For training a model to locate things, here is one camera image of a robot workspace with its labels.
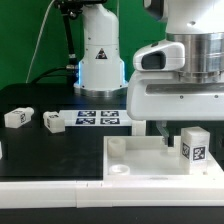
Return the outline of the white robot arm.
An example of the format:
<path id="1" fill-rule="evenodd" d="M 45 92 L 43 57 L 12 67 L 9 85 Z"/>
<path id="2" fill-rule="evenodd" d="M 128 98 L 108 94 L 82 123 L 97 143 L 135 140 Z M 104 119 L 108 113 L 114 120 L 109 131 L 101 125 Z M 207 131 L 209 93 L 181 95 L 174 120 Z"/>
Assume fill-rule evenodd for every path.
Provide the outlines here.
<path id="1" fill-rule="evenodd" d="M 224 0 L 143 0 L 128 38 L 144 35 L 124 79 L 119 22 L 100 4 L 84 8 L 84 57 L 76 91 L 107 97 L 125 88 L 127 113 L 157 123 L 224 120 Z"/>

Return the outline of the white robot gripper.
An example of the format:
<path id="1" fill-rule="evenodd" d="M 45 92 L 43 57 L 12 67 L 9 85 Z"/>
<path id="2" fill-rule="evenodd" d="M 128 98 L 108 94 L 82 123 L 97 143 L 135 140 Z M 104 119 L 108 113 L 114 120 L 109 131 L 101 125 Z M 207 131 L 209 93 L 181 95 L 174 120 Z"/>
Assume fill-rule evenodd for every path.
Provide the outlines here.
<path id="1" fill-rule="evenodd" d="M 166 121 L 224 120 L 224 82 L 181 83 L 174 72 L 135 71 L 128 85 L 127 113 L 133 120 L 157 121 L 164 144 L 173 147 Z"/>

